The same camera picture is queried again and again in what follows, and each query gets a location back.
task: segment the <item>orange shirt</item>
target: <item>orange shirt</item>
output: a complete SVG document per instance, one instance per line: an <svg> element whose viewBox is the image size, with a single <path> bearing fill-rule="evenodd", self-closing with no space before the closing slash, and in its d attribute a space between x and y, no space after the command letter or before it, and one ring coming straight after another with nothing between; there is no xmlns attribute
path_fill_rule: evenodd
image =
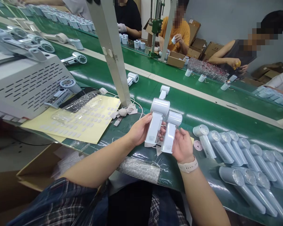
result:
<svg viewBox="0 0 283 226"><path fill-rule="evenodd" d="M161 32L159 34L159 36L163 37L165 41L168 40L168 38L165 38L166 30L167 30L167 24L168 24L168 19L169 19L169 17L165 17L163 19L163 24L161 25ZM183 41L185 42L186 45L189 46L189 42L190 42L190 27L189 27L188 23L185 20L182 20L179 28L175 29L174 26L172 27L171 35L169 37L168 49L170 51L179 52L180 51L180 44L178 42L175 43L175 45L172 43L172 38L176 34L181 34Z"/></svg>

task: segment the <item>dark hair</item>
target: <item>dark hair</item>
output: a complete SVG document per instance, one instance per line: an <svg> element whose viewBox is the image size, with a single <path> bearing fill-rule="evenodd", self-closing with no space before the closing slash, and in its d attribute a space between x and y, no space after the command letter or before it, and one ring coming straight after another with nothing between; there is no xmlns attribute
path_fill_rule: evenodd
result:
<svg viewBox="0 0 283 226"><path fill-rule="evenodd" d="M188 7L189 0L178 0L178 6L183 6L183 8L186 11L186 8Z"/></svg>
<svg viewBox="0 0 283 226"><path fill-rule="evenodd" d="M257 34L282 34L283 32L283 10L273 11L267 14L260 26Z"/></svg>

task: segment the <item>plaid shirt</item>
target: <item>plaid shirt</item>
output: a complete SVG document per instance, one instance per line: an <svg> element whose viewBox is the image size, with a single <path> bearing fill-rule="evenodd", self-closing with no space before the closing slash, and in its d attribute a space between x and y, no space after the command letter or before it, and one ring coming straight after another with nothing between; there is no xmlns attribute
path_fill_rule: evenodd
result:
<svg viewBox="0 0 283 226"><path fill-rule="evenodd" d="M108 191L82 187L65 178L48 186L7 226L32 225L106 225ZM168 190L154 186L148 225L188 225L182 212L175 205Z"/></svg>

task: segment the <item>gray tank top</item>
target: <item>gray tank top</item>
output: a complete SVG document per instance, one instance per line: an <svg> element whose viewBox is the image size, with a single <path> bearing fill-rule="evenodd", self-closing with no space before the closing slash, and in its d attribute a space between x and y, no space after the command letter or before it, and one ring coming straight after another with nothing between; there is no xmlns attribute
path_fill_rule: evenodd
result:
<svg viewBox="0 0 283 226"><path fill-rule="evenodd" d="M223 56L223 58L239 58L241 61L241 66L243 66L251 63L254 59L256 59L257 52L243 50L243 40L236 39L233 47ZM227 63L219 64L218 66L230 75L239 74L239 68L234 70Z"/></svg>

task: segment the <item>yellow paper sheet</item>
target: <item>yellow paper sheet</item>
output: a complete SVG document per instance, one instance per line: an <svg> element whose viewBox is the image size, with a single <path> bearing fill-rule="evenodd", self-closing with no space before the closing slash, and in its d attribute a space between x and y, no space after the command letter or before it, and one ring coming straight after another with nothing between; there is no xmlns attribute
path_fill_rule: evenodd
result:
<svg viewBox="0 0 283 226"><path fill-rule="evenodd" d="M23 123L22 127L41 131L49 136L97 144L111 122L110 114L115 112L119 105L120 101L117 98L98 95L77 113L48 108L38 117ZM62 111L63 116L70 119L64 124L52 119L53 114L57 115Z"/></svg>
<svg viewBox="0 0 283 226"><path fill-rule="evenodd" d="M65 137L60 137L49 133L46 133L46 135L50 136L52 139L55 139L56 141L59 141L59 143L62 143L66 139Z"/></svg>

